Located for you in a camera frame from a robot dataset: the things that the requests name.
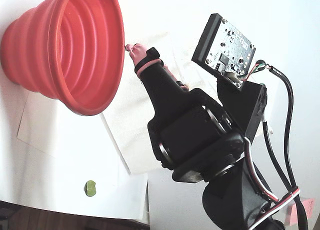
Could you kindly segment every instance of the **green object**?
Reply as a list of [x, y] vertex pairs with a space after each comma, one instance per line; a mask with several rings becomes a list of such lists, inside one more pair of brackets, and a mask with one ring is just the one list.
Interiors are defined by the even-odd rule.
[[92, 181], [92, 180], [87, 181], [85, 186], [84, 186], [84, 191], [85, 191], [85, 194], [88, 197], [93, 197], [97, 193], [97, 191], [96, 191], [96, 183], [94, 181]]

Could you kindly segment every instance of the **electronic component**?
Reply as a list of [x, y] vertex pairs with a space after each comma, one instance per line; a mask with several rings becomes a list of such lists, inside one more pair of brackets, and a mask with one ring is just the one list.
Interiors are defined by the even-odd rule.
[[216, 78], [222, 77], [241, 88], [241, 77], [248, 74], [255, 51], [252, 42], [216, 13], [210, 16], [192, 61]]
[[223, 53], [221, 53], [219, 60], [220, 60], [220, 62], [222, 62], [226, 66], [229, 63], [229, 58], [226, 55], [224, 55]]

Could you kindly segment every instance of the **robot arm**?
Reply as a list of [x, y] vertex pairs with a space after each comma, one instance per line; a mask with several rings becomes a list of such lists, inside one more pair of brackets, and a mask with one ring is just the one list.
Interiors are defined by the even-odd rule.
[[164, 168], [173, 170], [174, 181], [209, 182], [202, 204], [222, 230], [284, 230], [284, 225], [271, 216], [300, 190], [292, 187], [279, 200], [251, 158], [251, 143], [263, 118], [267, 89], [247, 81], [254, 71], [246, 71], [238, 78], [235, 72], [221, 70], [224, 64], [224, 68], [242, 71], [225, 58], [219, 58], [218, 69], [211, 69], [205, 55], [209, 56], [214, 45], [212, 24], [217, 23], [210, 19], [192, 59], [217, 77], [217, 93], [223, 106], [199, 88], [188, 91], [164, 66], [154, 47], [147, 50], [141, 44], [126, 46], [154, 107], [154, 117], [147, 126], [153, 153]]

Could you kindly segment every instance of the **black rubber band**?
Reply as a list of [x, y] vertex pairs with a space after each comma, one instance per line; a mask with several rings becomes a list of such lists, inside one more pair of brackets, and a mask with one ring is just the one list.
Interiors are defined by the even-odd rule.
[[138, 70], [142, 68], [146, 63], [156, 60], [160, 58], [160, 54], [154, 47], [150, 48], [146, 51], [146, 57], [142, 59], [138, 64], [134, 67], [134, 72], [137, 74]]

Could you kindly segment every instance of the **pink nozzle tip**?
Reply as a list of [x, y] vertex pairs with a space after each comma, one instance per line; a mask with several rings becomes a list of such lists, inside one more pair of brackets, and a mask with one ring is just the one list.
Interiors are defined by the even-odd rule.
[[131, 49], [133, 48], [133, 45], [132, 45], [132, 44], [127, 44], [124, 48], [125, 48], [125, 50], [126, 50], [127, 52], [130, 52]]

